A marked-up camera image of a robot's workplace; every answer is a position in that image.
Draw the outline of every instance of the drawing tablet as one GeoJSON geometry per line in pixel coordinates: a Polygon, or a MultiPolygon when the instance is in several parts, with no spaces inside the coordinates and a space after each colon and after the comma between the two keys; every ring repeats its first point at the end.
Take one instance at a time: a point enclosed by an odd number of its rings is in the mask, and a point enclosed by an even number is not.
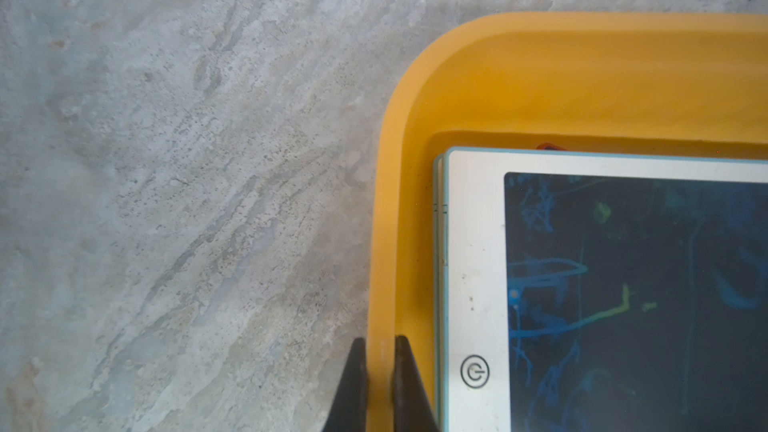
{"type": "Polygon", "coordinates": [[[768,163],[451,149],[436,180],[444,432],[768,430],[768,163]]]}

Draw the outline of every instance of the blue scribble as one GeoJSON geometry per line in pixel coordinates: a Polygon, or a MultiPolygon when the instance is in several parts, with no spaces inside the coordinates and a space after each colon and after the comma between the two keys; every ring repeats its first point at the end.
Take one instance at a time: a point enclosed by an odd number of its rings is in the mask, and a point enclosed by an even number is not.
{"type": "Polygon", "coordinates": [[[511,262],[507,264],[507,276],[510,281],[510,287],[518,287],[525,284],[528,287],[553,287],[554,278],[567,277],[569,275],[583,274],[587,271],[584,264],[579,264],[567,258],[530,258],[522,262],[511,262]],[[553,272],[555,265],[567,266],[564,270],[553,272]],[[526,275],[515,274],[516,269],[521,268],[526,275]],[[546,285],[534,285],[546,282],[546,285]]]}
{"type": "Polygon", "coordinates": [[[664,210],[673,216],[698,222],[706,215],[707,202],[698,182],[657,182],[664,190],[664,210]]]}
{"type": "Polygon", "coordinates": [[[717,286],[717,293],[720,296],[720,300],[731,308],[755,309],[760,305],[765,296],[766,283],[768,282],[768,261],[755,257],[743,247],[739,249],[739,255],[746,264],[752,265],[757,269],[757,284],[754,296],[752,298],[744,297],[739,292],[736,292],[723,275],[717,271],[712,271],[712,276],[717,286]]]}
{"type": "Polygon", "coordinates": [[[522,350],[520,347],[512,347],[512,350],[514,351],[514,369],[518,369],[518,362],[520,359],[525,360],[527,369],[525,372],[525,387],[531,387],[531,373],[533,372],[533,363],[531,362],[531,359],[528,358],[528,356],[525,354],[525,351],[522,350]]]}
{"type": "Polygon", "coordinates": [[[544,399],[544,405],[548,408],[554,408],[560,401],[560,378],[563,375],[563,370],[568,362],[571,360],[579,362],[581,358],[581,347],[579,347],[578,341],[574,341],[571,345],[571,350],[560,360],[560,363],[549,366],[547,373],[539,382],[536,389],[536,397],[533,398],[528,405],[528,415],[525,417],[525,429],[530,432],[531,421],[534,418],[536,406],[540,399],[544,399]]]}
{"type": "Polygon", "coordinates": [[[507,290],[507,300],[509,300],[510,305],[515,305],[516,303],[520,302],[520,299],[522,298],[523,291],[525,290],[525,286],[521,288],[509,288],[507,290]]]}
{"type": "Polygon", "coordinates": [[[525,297],[522,297],[516,303],[516,307],[515,307],[515,304],[513,304],[512,307],[515,311],[517,311],[521,316],[524,317],[530,310],[531,305],[527,300],[525,300],[525,297]]]}
{"type": "Polygon", "coordinates": [[[554,284],[554,306],[560,308],[565,300],[565,293],[568,292],[568,280],[559,278],[554,284]]]}
{"type": "MultiPolygon", "coordinates": [[[[531,308],[531,318],[536,324],[539,324],[544,328],[551,328],[553,331],[562,330],[568,324],[562,317],[543,312],[541,304],[536,304],[531,308]]],[[[561,333],[562,332],[554,332],[552,335],[557,337],[561,333]]]]}
{"type": "Polygon", "coordinates": [[[554,195],[549,190],[549,180],[546,177],[540,176],[538,178],[537,191],[534,192],[533,185],[528,186],[528,190],[520,202],[520,207],[523,221],[529,231],[554,232],[552,224],[549,222],[549,214],[554,207],[554,195]]]}
{"type": "Polygon", "coordinates": [[[729,230],[739,234],[750,234],[755,216],[755,199],[750,189],[732,187],[725,196],[725,224],[729,230]]]}
{"type": "Polygon", "coordinates": [[[533,177],[536,177],[536,175],[535,174],[518,174],[518,184],[522,184],[527,180],[531,180],[533,177]]]}
{"type": "Polygon", "coordinates": [[[562,426],[564,430],[572,420],[575,420],[580,430],[586,431],[588,429],[587,418],[579,409],[573,407],[573,401],[579,393],[591,392],[592,389],[594,389],[594,381],[598,377],[610,378],[610,374],[607,370],[592,369],[586,373],[584,378],[581,379],[581,382],[579,382],[579,384],[571,391],[568,400],[565,401],[565,407],[563,408],[562,426]]]}

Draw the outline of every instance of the power icon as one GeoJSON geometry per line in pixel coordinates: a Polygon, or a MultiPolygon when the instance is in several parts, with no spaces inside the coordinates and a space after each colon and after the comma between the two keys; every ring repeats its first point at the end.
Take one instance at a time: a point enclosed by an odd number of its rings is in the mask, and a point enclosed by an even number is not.
{"type": "Polygon", "coordinates": [[[462,362],[462,380],[468,387],[479,389],[488,382],[490,377],[491,368],[479,355],[470,355],[462,362]]]}

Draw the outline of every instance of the dirt spot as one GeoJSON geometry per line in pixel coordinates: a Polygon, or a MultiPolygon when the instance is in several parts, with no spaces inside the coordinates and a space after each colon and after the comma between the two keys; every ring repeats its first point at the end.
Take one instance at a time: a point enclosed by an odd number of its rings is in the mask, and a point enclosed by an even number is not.
{"type": "Polygon", "coordinates": [[[34,378],[40,369],[31,363],[5,388],[5,398],[11,406],[11,430],[13,432],[44,432],[48,424],[43,418],[45,402],[34,386],[34,378]]]}

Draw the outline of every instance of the white tablet frame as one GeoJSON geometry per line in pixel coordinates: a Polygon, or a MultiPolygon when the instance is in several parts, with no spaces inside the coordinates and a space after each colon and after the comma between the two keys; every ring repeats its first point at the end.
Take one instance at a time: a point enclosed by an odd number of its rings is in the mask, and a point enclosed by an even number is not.
{"type": "MultiPolygon", "coordinates": [[[[447,372],[438,393],[443,432],[511,432],[507,172],[768,183],[768,162],[754,160],[459,147],[447,151],[444,164],[448,256],[442,275],[446,332],[440,347],[447,372]],[[472,355],[483,357],[490,369],[480,388],[462,379],[462,362],[472,355]]],[[[483,369],[482,364],[475,368],[475,377],[483,369]]]]}

